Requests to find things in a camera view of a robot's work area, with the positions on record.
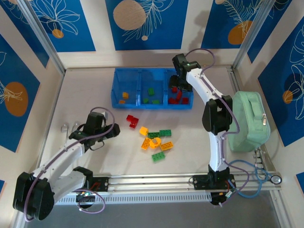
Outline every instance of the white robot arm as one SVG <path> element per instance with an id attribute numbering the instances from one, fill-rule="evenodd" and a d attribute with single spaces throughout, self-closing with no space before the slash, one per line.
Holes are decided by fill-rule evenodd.
<path id="1" fill-rule="evenodd" d="M 198 180 L 205 181 L 200 185 L 195 184 L 194 188 L 222 189 L 225 182 L 231 178 L 224 158 L 226 153 L 224 134 L 232 124 L 232 116 L 222 101 L 232 110 L 232 98 L 229 95 L 223 95 L 211 84 L 197 62 L 188 62 L 184 54 L 175 56 L 172 61 L 177 75 L 171 76 L 169 87 L 178 87 L 185 91 L 192 91 L 194 88 L 205 104 L 202 123 L 209 132 L 211 159 L 207 178 L 197 177 Z"/>
<path id="2" fill-rule="evenodd" d="M 195 68 L 187 72 L 186 80 L 190 85 L 193 86 L 193 88 L 199 94 L 203 102 L 206 104 L 211 99 L 217 100 L 217 97 L 214 96 L 214 91 L 219 96 L 223 96 L 223 94 L 217 91 L 217 89 L 207 79 L 205 74 L 201 75 L 201 71 L 202 69 Z M 201 80 L 201 77 L 204 77 L 205 81 L 213 88 L 213 91 L 211 91 L 208 86 L 206 86 L 206 84 Z M 224 139 L 224 145 L 223 148 L 221 148 L 221 138 L 224 133 L 225 131 L 222 131 L 215 135 L 214 133 L 209 132 L 211 151 L 209 165 L 214 171 L 223 171 L 228 167 L 223 160 L 223 155 L 226 154 L 226 139 Z"/>
<path id="3" fill-rule="evenodd" d="M 13 207 L 28 216 L 43 220 L 49 215 L 54 204 L 70 192 L 80 188 L 107 191 L 108 178 L 95 178 L 92 171 L 83 167 L 74 168 L 69 175 L 60 179 L 61 174 L 91 146 L 120 133 L 116 123 L 106 125 L 105 119 L 103 114 L 91 112 L 86 123 L 82 125 L 83 130 L 80 130 L 81 126 L 72 132 L 64 148 L 32 173 L 20 174 L 17 178 Z"/>

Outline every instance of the white floor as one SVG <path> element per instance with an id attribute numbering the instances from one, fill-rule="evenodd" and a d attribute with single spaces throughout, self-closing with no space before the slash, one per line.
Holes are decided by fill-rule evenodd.
<path id="1" fill-rule="evenodd" d="M 42 164 L 64 145 L 66 134 L 60 128 L 68 123 L 70 132 L 75 122 L 85 123 L 89 111 L 103 106 L 113 111 L 121 133 L 118 137 L 105 141 L 105 146 L 97 151 L 88 151 L 73 167 L 83 166 L 94 174 L 166 174 L 193 173 L 208 171 L 210 144 L 208 133 L 204 130 L 201 118 L 204 104 L 197 93 L 194 95 L 193 109 L 188 111 L 166 110 L 127 110 L 112 109 L 110 92 L 114 68 L 92 68 L 67 70 L 55 114 L 50 127 L 47 143 L 42 156 Z M 233 88 L 227 72 L 222 67 L 206 71 L 213 85 L 225 95 L 233 95 Z M 139 118 L 135 130 L 126 121 L 128 114 Z M 160 148 L 143 150 L 144 137 L 139 134 L 141 126 L 150 132 L 171 129 L 172 137 L 162 142 L 172 141 L 174 148 L 166 152 L 165 160 L 153 163 L 151 155 Z M 245 159 L 254 162 L 252 153 L 231 153 L 228 149 L 227 160 Z M 249 167 L 239 165 L 247 170 Z"/>

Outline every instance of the floor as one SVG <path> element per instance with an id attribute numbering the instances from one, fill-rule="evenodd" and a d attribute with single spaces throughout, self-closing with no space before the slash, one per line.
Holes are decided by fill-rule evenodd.
<path id="1" fill-rule="evenodd" d="M 99 210 L 101 205 L 92 206 Z M 279 228 L 268 191 L 254 199 L 236 196 L 223 208 L 208 202 L 109 204 L 100 214 L 80 212 L 76 205 L 57 205 L 43 221 L 26 228 Z"/>
<path id="2" fill-rule="evenodd" d="M 211 83 L 224 95 L 233 95 L 234 89 L 225 66 L 213 67 L 205 72 Z M 85 123 L 90 110 L 96 106 L 109 108 L 115 115 L 121 133 L 118 137 L 105 141 L 102 149 L 88 151 L 73 163 L 63 175 L 70 173 L 72 167 L 83 166 L 94 174 L 167 174 L 194 173 L 208 171 L 210 160 L 209 135 L 204 130 L 201 118 L 204 103 L 195 92 L 192 110 L 127 110 L 113 109 L 110 92 L 114 68 L 91 68 L 67 70 L 58 103 L 53 116 L 46 146 L 42 156 L 45 163 L 65 144 L 66 134 L 61 133 L 63 124 L 69 125 L 69 133 L 75 122 Z M 128 114 L 139 118 L 136 129 L 129 127 Z M 160 149 L 141 149 L 144 137 L 139 134 L 141 126 L 150 132 L 171 129 L 172 137 L 163 142 L 172 141 L 174 148 L 166 152 L 166 158 L 158 163 L 151 155 Z M 244 159 L 254 162 L 252 153 L 231 153 L 227 151 L 227 160 Z M 252 170 L 240 164 L 240 167 Z"/>

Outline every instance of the blue storage bin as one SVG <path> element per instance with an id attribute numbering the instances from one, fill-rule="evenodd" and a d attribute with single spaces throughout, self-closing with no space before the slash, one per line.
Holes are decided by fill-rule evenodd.
<path id="1" fill-rule="evenodd" d="M 168 99 L 177 96 L 168 87 L 169 79 L 176 75 L 175 69 L 169 68 L 117 68 L 115 69 L 111 99 L 113 108 L 138 108 L 138 109 L 191 109 L 193 105 L 193 92 L 182 93 L 182 98 L 189 99 L 188 104 L 168 104 Z M 154 95 L 149 95 L 148 89 L 154 89 Z M 123 99 L 123 92 L 129 94 L 128 99 Z"/>

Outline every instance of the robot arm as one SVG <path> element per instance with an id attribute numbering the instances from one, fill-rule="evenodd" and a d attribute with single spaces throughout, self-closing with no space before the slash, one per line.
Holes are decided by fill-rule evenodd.
<path id="1" fill-rule="evenodd" d="M 211 84 L 202 74 L 197 62 L 188 62 L 183 54 L 175 56 L 172 61 L 177 76 L 170 78 L 169 87 L 178 87 L 186 91 L 192 91 L 194 88 L 205 104 L 202 123 L 210 137 L 211 159 L 208 173 L 210 184 L 226 181 L 229 179 L 229 167 L 224 162 L 226 139 L 222 139 L 222 135 L 229 130 L 232 117 L 217 96 L 220 96 L 231 109 L 232 98 L 224 96 Z"/>
<path id="2" fill-rule="evenodd" d="M 38 220 L 45 219 L 51 212 L 54 204 L 68 193 L 79 188 L 90 189 L 94 186 L 96 181 L 93 177 L 93 172 L 83 167 L 76 167 L 69 175 L 61 179 L 59 179 L 59 177 L 96 142 L 116 137 L 120 133 L 119 126 L 114 123 L 109 133 L 101 137 L 94 137 L 95 135 L 107 132 L 111 126 L 112 125 L 105 125 L 105 117 L 103 114 L 91 112 L 86 124 L 84 124 L 83 131 L 78 129 L 69 136 L 69 140 L 65 145 L 65 148 L 69 148 L 68 150 L 62 153 L 64 150 L 64 148 L 62 148 L 49 161 L 32 173 L 23 172 L 19 175 L 13 207 L 24 212 L 26 196 L 29 193 L 33 181 L 37 177 L 39 177 L 39 179 L 30 194 L 27 205 L 27 215 Z M 88 136 L 91 136 L 91 138 L 78 142 L 78 140 L 87 138 Z"/>

